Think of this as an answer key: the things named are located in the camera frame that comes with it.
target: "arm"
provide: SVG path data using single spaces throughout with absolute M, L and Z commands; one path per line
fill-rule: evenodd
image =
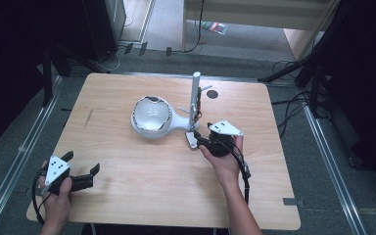
M 242 151 L 243 137 L 235 138 L 236 146 Z M 204 157 L 212 164 L 224 191 L 228 208 L 230 228 L 234 235 L 262 234 L 240 190 L 239 167 L 233 156 L 214 157 L 205 146 L 200 146 Z
M 45 177 L 39 178 L 41 188 L 45 187 Z M 44 202 L 45 222 L 42 226 L 41 235 L 59 235 L 62 234 L 70 215 L 70 190 L 71 179 L 67 177 L 60 186 L 59 196 L 50 195 L 49 192 L 42 196 L 45 200 L 48 195 L 50 197 Z

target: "human hand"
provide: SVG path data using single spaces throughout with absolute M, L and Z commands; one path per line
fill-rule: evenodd
M 45 177 L 39 178 L 39 185 L 41 188 L 45 187 Z M 50 195 L 46 192 L 42 199 L 45 207 L 45 222 L 42 227 L 41 234 L 61 234 L 69 219 L 71 204 L 70 204 L 70 190 L 71 178 L 67 177 L 63 180 L 60 186 L 59 196 Z
M 243 136 L 235 136 L 234 144 L 243 152 Z M 240 168 L 236 159 L 231 155 L 221 158 L 214 157 L 206 146 L 199 146 L 204 157 L 212 164 L 219 183 L 223 188 L 239 185 L 238 177 Z

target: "hand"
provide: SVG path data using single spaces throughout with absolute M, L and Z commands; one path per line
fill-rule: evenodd
M 39 185 L 41 188 L 45 187 L 45 177 L 39 178 Z M 50 195 L 46 192 L 42 199 L 45 200 L 49 195 L 50 197 L 44 202 L 45 207 L 45 222 L 42 227 L 41 234 L 61 234 L 67 224 L 70 215 L 70 190 L 71 179 L 65 178 L 60 186 L 59 196 Z
M 243 136 L 235 136 L 234 144 L 243 151 Z M 214 157 L 206 146 L 200 145 L 200 150 L 204 157 L 212 164 L 218 181 L 222 187 L 238 186 L 239 166 L 234 157 L 229 154 L 227 156 L 217 158 Z

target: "gray floor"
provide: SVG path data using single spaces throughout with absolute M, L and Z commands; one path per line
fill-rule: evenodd
M 119 67 L 113 73 L 192 74 L 194 71 L 201 71 L 202 74 L 208 76 L 223 76 L 231 80 L 257 82 L 258 77 L 272 74 L 273 66 L 276 71 L 284 66 L 284 64 L 275 65 L 275 62 L 293 60 L 282 32 L 282 29 L 279 28 L 255 27 L 250 29 L 249 26 L 229 24 L 226 35 L 204 32 L 202 41 L 207 41 L 207 44 L 203 45 L 203 48 L 197 48 L 198 51 L 191 54 L 174 53 L 172 56 L 166 57 L 165 52 L 152 51 L 147 52 L 144 56 L 138 56 L 138 49 L 134 49 L 127 55 L 121 51 L 118 53 Z M 187 35 L 187 48 L 196 41 L 196 33 L 193 28 Z M 73 73 L 70 77 L 63 77 L 53 112 L 39 135 L 14 191 L 0 215 L 0 234 L 36 234 L 39 231 L 39 224 L 29 221 L 25 217 L 26 208 L 30 202 L 32 177 L 42 161 L 52 154 L 63 131 L 63 125 L 69 117 L 69 112 L 62 109 L 73 107 L 80 87 L 86 75 L 90 73 L 89 70 L 75 62 L 71 62 L 71 64 Z M 116 65 L 117 59 L 114 55 L 103 64 L 106 68 L 114 68 Z M 269 84 L 272 101 L 289 100 L 297 93 L 298 90 L 294 87 L 291 76 Z M 0 139 L 0 184 L 17 152 L 22 151 L 20 146 L 41 111 L 42 99 L 43 93 L 40 92 L 29 102 Z M 283 121 L 285 108 L 285 106 L 273 106 L 277 123 Z M 360 213 L 366 232 L 376 234 L 376 173 L 350 167 L 348 154 L 343 148 L 333 122 L 327 119 L 321 119 L 319 122 Z M 265 230 L 264 233 L 352 234 L 335 186 L 331 181 L 304 112 L 289 121 L 288 129 L 282 138 L 282 146 L 295 196 L 300 202 L 302 227 L 297 231 Z M 81 227 L 82 224 L 71 223 L 65 234 L 79 234 Z

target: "person's arm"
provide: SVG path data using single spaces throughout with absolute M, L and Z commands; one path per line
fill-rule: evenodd
M 41 188 L 44 188 L 45 177 L 39 178 Z M 41 235 L 60 235 L 67 224 L 70 215 L 70 190 L 71 178 L 64 179 L 60 186 L 59 196 L 50 195 L 49 192 L 42 196 L 45 200 L 48 195 L 50 197 L 44 202 L 45 208 L 45 222 L 41 229 Z
M 242 151 L 243 137 L 235 137 L 235 144 Z M 200 149 L 204 157 L 212 164 L 224 191 L 231 233 L 233 235 L 262 234 L 241 193 L 238 181 L 240 169 L 237 161 L 231 154 L 217 158 L 205 146 L 201 145 Z

